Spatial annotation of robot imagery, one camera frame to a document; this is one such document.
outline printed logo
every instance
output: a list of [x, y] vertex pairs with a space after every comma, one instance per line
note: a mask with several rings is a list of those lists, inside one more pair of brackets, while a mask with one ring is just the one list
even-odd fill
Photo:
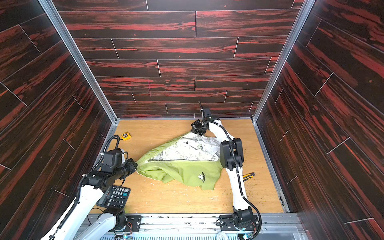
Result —
[[205, 174], [203, 172], [199, 175], [199, 178], [200, 178], [200, 180], [205, 182]]

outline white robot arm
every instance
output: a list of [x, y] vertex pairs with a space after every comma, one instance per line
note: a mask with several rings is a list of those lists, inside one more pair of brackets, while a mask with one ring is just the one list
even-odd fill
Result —
[[[216, 136], [220, 144], [220, 162], [228, 173], [232, 194], [233, 214], [232, 222], [238, 230], [246, 229], [250, 224], [257, 225], [256, 236], [261, 230], [261, 215], [258, 209], [247, 199], [243, 181], [243, 147], [239, 138], [234, 138], [223, 127], [220, 119], [211, 114], [208, 108], [203, 108], [202, 121], [196, 120], [191, 124], [192, 132], [202, 136], [206, 130], [210, 130]], [[257, 217], [253, 215], [251, 206], [256, 210]]]
[[[112, 139], [117, 139], [116, 147], [106, 152]], [[72, 240], [93, 206], [113, 185], [136, 171], [133, 159], [124, 158], [124, 150], [118, 148], [120, 137], [112, 136], [104, 146], [99, 162], [89, 174], [84, 175], [77, 188], [76, 198], [61, 218], [41, 240]], [[76, 237], [78, 240], [99, 239], [114, 229], [122, 231], [126, 227], [124, 209], [108, 207], [98, 220]]]

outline wooden tabletop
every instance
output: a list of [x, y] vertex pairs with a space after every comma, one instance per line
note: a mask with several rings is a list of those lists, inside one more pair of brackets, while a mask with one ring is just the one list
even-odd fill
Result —
[[[194, 120], [127, 120], [121, 121], [116, 134], [129, 132], [131, 139], [120, 141], [119, 147], [137, 161], [147, 151], [191, 130]], [[256, 176], [245, 182], [248, 199], [262, 213], [283, 212], [271, 175], [267, 168], [250, 119], [222, 120], [226, 130], [243, 143], [244, 174]], [[207, 131], [206, 136], [214, 136]], [[232, 190], [225, 169], [215, 190], [202, 191], [177, 181], [164, 184], [134, 173], [126, 178], [124, 187], [131, 188], [126, 213], [232, 213]]]

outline tape measure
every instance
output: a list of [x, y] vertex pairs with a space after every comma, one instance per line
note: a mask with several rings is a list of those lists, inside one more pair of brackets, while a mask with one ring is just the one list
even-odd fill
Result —
[[125, 133], [123, 133], [123, 134], [121, 135], [121, 138], [125, 141], [125, 140], [130, 139], [130, 138], [131, 138], [131, 135], [130, 135], [129, 133], [125, 132]]

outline wood panel wall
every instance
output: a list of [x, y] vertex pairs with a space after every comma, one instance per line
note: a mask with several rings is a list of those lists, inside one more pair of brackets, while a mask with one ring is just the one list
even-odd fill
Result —
[[111, 125], [37, 0], [0, 2], [0, 239], [40, 239]]
[[250, 117], [302, 4], [53, 2], [120, 118]]
[[384, 5], [317, 0], [257, 119], [312, 239], [384, 239]]

